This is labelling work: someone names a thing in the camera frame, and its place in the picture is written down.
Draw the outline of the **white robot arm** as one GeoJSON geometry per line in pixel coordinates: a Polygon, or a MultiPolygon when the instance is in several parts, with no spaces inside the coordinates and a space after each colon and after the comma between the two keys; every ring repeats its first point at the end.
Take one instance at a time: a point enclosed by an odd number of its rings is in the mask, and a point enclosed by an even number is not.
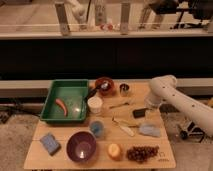
{"type": "Polygon", "coordinates": [[[184,113],[208,136],[213,136],[213,108],[178,91],[175,76],[154,77],[148,85],[150,91],[144,100],[148,108],[159,108],[162,102],[166,101],[184,113]]]}

